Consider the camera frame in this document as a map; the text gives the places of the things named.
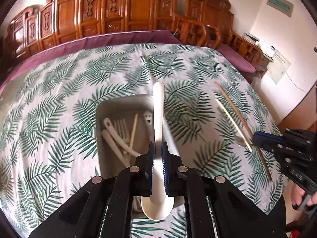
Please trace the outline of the person's right hand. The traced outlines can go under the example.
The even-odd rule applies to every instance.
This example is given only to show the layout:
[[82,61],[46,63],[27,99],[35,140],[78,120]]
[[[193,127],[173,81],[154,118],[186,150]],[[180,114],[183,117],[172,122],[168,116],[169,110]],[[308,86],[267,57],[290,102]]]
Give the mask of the person's right hand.
[[[305,194],[305,191],[297,186],[297,184],[293,184],[292,186],[292,191],[291,191],[291,202],[292,202],[292,205],[295,206],[295,205],[300,205],[302,200],[303,200],[303,197],[304,197],[304,194]],[[314,195],[312,195],[312,197],[308,200],[307,202],[307,206],[313,206],[313,205],[316,205],[317,204],[317,194],[314,193]]]

